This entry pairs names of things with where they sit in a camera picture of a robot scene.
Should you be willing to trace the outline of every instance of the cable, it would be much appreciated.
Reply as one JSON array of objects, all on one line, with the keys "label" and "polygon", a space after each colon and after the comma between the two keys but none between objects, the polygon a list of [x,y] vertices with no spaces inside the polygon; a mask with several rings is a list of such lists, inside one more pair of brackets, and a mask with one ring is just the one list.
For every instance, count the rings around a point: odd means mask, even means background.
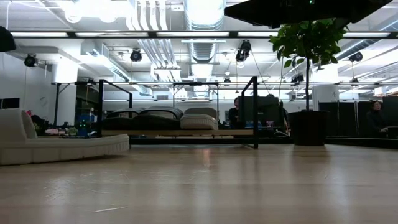
[{"label": "cable", "polygon": [[32,7],[32,8],[35,8],[35,9],[62,9],[62,7],[32,6],[30,4],[26,4],[26,3],[23,3],[23,2],[15,2],[15,3],[21,4],[21,5],[27,6],[27,7]]},{"label": "cable", "polygon": [[268,87],[267,87],[267,85],[266,85],[266,83],[265,83],[265,81],[264,81],[264,78],[263,78],[262,75],[261,75],[260,68],[259,68],[259,66],[258,66],[258,64],[257,64],[256,58],[255,58],[255,56],[254,56],[254,53],[253,53],[252,50],[250,50],[250,52],[251,52],[251,55],[253,55],[254,63],[256,63],[256,67],[257,67],[257,70],[259,71],[259,74],[260,74],[260,77],[261,77],[261,79],[262,79],[262,82],[263,82],[264,86],[266,87],[266,90],[267,90],[267,92],[268,92],[268,94],[269,94]]},{"label": "cable", "polygon": [[12,4],[12,1],[10,1],[7,5],[7,16],[6,16],[6,29],[8,30],[8,12],[10,10],[10,5]]}]

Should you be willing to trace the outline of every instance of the plant pot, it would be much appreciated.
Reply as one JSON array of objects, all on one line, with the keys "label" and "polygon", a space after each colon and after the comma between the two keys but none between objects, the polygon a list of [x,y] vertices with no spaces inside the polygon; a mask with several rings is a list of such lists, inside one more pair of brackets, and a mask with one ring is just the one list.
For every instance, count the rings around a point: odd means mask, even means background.
[{"label": "plant pot", "polygon": [[323,146],[329,111],[289,113],[291,135],[296,146]]}]

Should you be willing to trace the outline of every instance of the white curved couch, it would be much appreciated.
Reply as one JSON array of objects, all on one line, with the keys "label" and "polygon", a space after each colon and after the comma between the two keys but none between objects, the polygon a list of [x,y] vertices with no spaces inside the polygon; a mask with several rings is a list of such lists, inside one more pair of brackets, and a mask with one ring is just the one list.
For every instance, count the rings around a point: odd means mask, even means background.
[{"label": "white curved couch", "polygon": [[38,138],[25,111],[0,110],[0,165],[67,161],[128,151],[127,134],[93,139]]}]

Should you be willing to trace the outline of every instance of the man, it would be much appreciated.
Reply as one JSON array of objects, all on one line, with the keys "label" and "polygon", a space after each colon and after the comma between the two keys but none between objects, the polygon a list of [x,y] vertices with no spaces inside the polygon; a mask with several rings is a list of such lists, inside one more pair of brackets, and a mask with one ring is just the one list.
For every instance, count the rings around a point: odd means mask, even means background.
[{"label": "man", "polygon": [[229,126],[231,129],[238,128],[238,119],[239,119],[239,100],[238,97],[234,100],[234,108],[229,109],[228,119],[229,119]]},{"label": "man", "polygon": [[388,129],[383,113],[381,111],[381,104],[377,100],[373,102],[372,109],[366,114],[368,125],[371,128],[371,137],[384,137]]}]

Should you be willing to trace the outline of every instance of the black panel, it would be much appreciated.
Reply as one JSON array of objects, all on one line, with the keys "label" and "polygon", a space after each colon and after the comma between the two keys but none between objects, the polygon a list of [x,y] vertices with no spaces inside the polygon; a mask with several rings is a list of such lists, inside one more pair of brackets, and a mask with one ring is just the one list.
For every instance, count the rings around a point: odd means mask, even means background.
[{"label": "black panel", "polygon": [[355,103],[340,102],[339,109],[339,136],[355,137],[356,134],[356,121],[355,121]]},{"label": "black panel", "polygon": [[388,126],[398,126],[398,96],[383,97],[383,115]]},{"label": "black panel", "polygon": [[338,136],[338,103],[319,103],[320,111],[329,111],[327,136]]},{"label": "black panel", "polygon": [[368,125],[366,114],[371,110],[372,105],[372,102],[358,102],[358,129],[361,137],[371,135],[371,128]]},{"label": "black panel", "polygon": [[2,99],[2,109],[19,108],[19,98]]}]

